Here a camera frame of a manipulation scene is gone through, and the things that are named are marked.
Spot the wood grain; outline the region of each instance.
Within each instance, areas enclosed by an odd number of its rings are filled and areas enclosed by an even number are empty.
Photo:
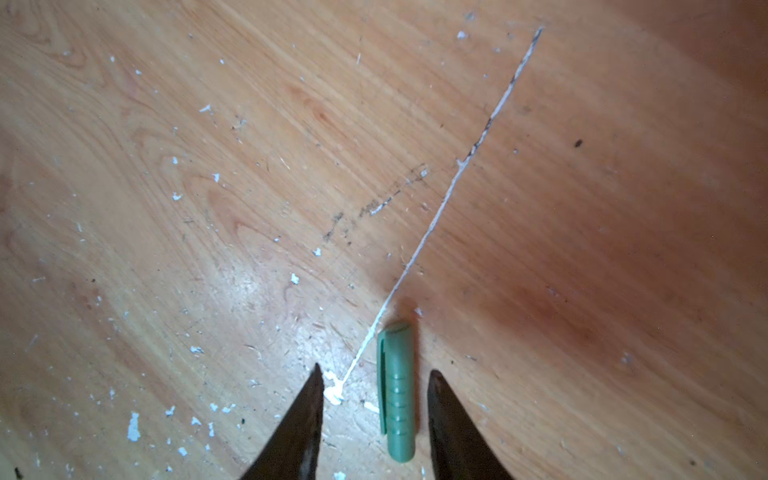
[[[314,362],[346,371],[542,25],[388,314],[423,312],[416,457],[362,406],[366,351],[319,478],[431,476],[432,368],[519,478],[768,476],[763,3],[7,0],[0,22],[0,478],[242,473]]]

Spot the green pen cap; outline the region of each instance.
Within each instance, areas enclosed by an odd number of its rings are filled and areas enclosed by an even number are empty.
[[[379,333],[376,378],[379,419],[389,455],[405,463],[416,451],[415,340],[407,322],[388,325]]]

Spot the floor board seam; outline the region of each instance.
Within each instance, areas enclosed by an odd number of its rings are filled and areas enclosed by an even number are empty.
[[[357,366],[357,363],[360,361],[360,357],[362,356],[362,353],[366,350],[366,347],[368,346],[368,344],[371,342],[374,335],[376,334],[376,328],[379,326],[379,322],[381,321],[382,316],[384,315],[384,312],[387,310],[387,307],[389,306],[389,301],[392,300],[392,297],[395,295],[395,292],[397,292],[398,288],[400,288],[402,281],[406,278],[406,276],[408,275],[408,272],[411,270],[411,267],[416,262],[416,259],[419,257],[419,254],[422,252],[422,249],[424,248],[424,245],[426,244],[426,241],[429,238],[429,235],[432,233],[435,227],[437,227],[437,223],[440,220],[440,217],[442,216],[442,211],[445,209],[445,205],[448,204],[448,200],[451,198],[451,195],[453,195],[453,189],[456,186],[458,179],[461,178],[461,176],[464,174],[464,170],[467,168],[467,165],[469,165],[469,162],[477,153],[478,149],[480,148],[480,145],[482,145],[483,141],[485,141],[485,137],[488,135],[488,131],[491,129],[491,125],[493,125],[493,120],[496,119],[499,112],[502,111],[502,107],[504,107],[504,104],[507,102],[507,100],[509,99],[509,96],[512,94],[512,90],[515,88],[515,83],[517,83],[517,80],[520,78],[520,75],[523,72],[523,68],[525,68],[526,64],[528,63],[528,60],[531,58],[531,55],[533,55],[533,51],[536,48],[538,39],[541,36],[541,33],[543,31],[544,31],[544,26],[541,26],[536,30],[536,33],[534,33],[533,39],[531,40],[531,44],[528,46],[528,50],[525,52],[523,59],[520,60],[520,65],[518,65],[518,69],[515,71],[515,75],[512,76],[512,79],[509,81],[509,85],[507,86],[507,89],[502,95],[501,100],[498,101],[498,103],[496,104],[496,108],[491,113],[491,116],[488,118],[488,123],[485,124],[485,128],[480,134],[480,138],[475,142],[475,144],[472,145],[472,148],[469,150],[469,153],[467,154],[467,156],[464,158],[463,161],[459,160],[458,158],[456,159],[456,163],[458,165],[458,171],[453,176],[453,180],[451,181],[451,184],[449,185],[448,190],[445,192],[445,196],[442,199],[440,208],[437,210],[437,213],[435,213],[435,216],[432,218],[432,222],[429,224],[429,228],[427,228],[427,231],[424,233],[422,240],[419,242],[419,246],[416,247],[416,250],[414,250],[413,255],[411,255],[411,260],[409,260],[409,262],[406,264],[406,268],[402,271],[400,278],[398,278],[392,290],[389,291],[389,295],[387,295],[386,300],[384,300],[384,303],[382,304],[381,309],[379,310],[379,314],[376,315],[376,319],[373,320],[373,323],[371,323],[371,326],[368,328],[368,333],[366,334],[366,338],[363,339],[362,344],[360,345],[360,348],[358,349],[357,354],[355,355],[355,359],[349,365],[349,368],[346,370],[344,377],[341,380],[339,380],[339,378],[336,376],[335,373],[330,371],[326,372],[326,378],[333,381],[333,386],[326,388],[324,391],[324,395],[333,405],[339,405],[341,403],[341,400],[343,399],[342,389],[344,387],[344,383],[346,383],[346,381],[349,379],[349,376],[352,375],[352,371],[354,370],[355,366]]]

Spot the pen cap clip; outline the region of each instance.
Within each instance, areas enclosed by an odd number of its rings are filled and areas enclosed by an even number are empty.
[[[382,435],[386,435],[385,344],[386,331],[383,330],[379,334],[378,342],[376,342],[376,386],[379,392],[379,423],[381,423]]]

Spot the white debris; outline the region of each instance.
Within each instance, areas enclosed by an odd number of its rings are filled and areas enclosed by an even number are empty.
[[[362,404],[362,406],[364,406],[365,408],[367,408],[371,412],[380,413],[379,407],[373,405],[371,402],[368,402],[367,400],[366,400],[365,403]]]
[[[139,414],[131,412],[131,422],[128,423],[128,440],[138,442],[141,434],[139,433]]]
[[[341,405],[341,401],[344,399],[342,396],[342,388],[344,387],[344,381],[340,380],[334,372],[328,370],[323,373],[328,380],[333,381],[333,386],[330,386],[323,390],[323,395],[331,402],[331,405]]]

